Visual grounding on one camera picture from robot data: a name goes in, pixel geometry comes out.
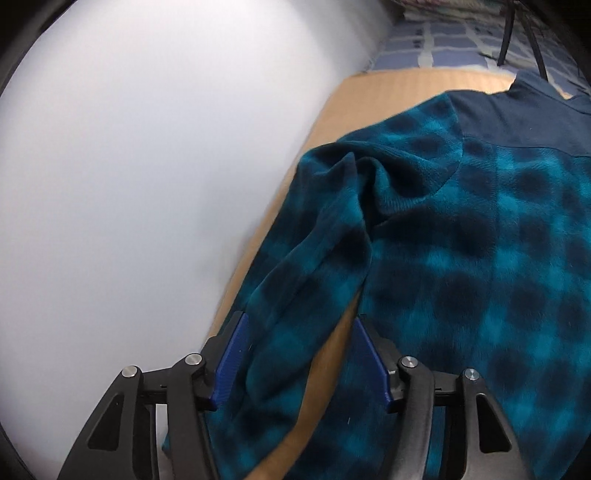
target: wooden surface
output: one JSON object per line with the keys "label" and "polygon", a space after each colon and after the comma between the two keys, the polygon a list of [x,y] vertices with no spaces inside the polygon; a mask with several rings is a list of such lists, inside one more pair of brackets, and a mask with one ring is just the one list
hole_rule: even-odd
{"label": "wooden surface", "polygon": [[[511,76],[459,69],[408,69],[354,75],[347,78],[328,99],[300,155],[447,90],[495,93],[507,90],[512,82]],[[220,302],[211,335],[215,335],[228,314],[246,272],[287,195],[296,165],[297,161],[287,171],[276,197],[238,262]],[[248,475],[248,480],[282,479],[310,440],[335,391],[356,304],[357,298],[353,299],[326,343],[316,353],[310,366],[300,414],[293,429]]]}

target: plaid shirt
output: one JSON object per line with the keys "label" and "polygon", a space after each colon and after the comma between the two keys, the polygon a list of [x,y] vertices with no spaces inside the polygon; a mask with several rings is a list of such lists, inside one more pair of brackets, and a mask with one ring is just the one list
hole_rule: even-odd
{"label": "plaid shirt", "polygon": [[[235,302],[253,345],[208,416],[224,480],[293,426],[310,361],[354,294],[432,370],[482,373],[540,480],[591,432],[591,101],[532,74],[448,92],[305,154]],[[373,478],[395,416],[346,359],[289,479]],[[441,454],[436,414],[428,473]]]}

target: wall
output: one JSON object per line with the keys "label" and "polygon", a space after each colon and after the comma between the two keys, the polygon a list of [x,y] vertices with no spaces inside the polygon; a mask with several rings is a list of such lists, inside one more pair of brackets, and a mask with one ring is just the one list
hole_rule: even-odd
{"label": "wall", "polygon": [[388,30],[378,0],[78,0],[27,54],[0,98],[0,419],[40,480],[122,367],[200,348]]}

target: black metal leg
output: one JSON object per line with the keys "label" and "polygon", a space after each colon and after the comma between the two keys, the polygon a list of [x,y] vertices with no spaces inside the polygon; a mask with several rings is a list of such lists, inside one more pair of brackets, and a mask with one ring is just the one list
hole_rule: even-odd
{"label": "black metal leg", "polygon": [[530,42],[531,49],[534,51],[534,58],[535,62],[538,64],[538,71],[540,72],[540,76],[548,81],[548,74],[546,73],[546,67],[544,65],[544,59],[542,58],[542,52],[540,51],[540,46],[538,45],[538,41],[535,39],[534,31],[531,28],[530,21],[527,19],[527,16],[523,12],[523,8],[521,5],[517,6],[517,17],[523,25],[525,30],[525,35]]}
{"label": "black metal leg", "polygon": [[503,33],[503,43],[501,45],[501,52],[499,53],[499,59],[496,64],[500,67],[505,63],[505,57],[507,56],[507,50],[509,50],[509,41],[511,40],[511,34],[513,32],[513,24],[515,23],[515,5],[513,0],[506,1],[505,11],[505,32]]}

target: metal pin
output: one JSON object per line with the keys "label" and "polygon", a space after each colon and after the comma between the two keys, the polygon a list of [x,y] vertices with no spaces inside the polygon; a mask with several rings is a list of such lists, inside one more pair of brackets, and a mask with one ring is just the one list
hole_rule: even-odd
{"label": "metal pin", "polygon": [[474,370],[473,368],[466,368],[464,370],[464,376],[468,379],[468,380],[472,380],[473,382],[475,382],[476,380],[478,380],[480,378],[480,373],[478,373],[476,370]]}
{"label": "metal pin", "polygon": [[198,365],[203,360],[203,357],[198,353],[191,353],[185,357],[185,363],[187,365]]}
{"label": "metal pin", "polygon": [[123,375],[125,378],[131,378],[131,377],[135,377],[135,374],[137,372],[138,372],[138,367],[136,367],[134,365],[130,365],[128,367],[125,367],[121,371],[121,375]]}
{"label": "metal pin", "polygon": [[406,368],[415,368],[418,365],[418,360],[416,358],[414,358],[413,356],[403,356],[402,360],[400,360],[400,362]]}

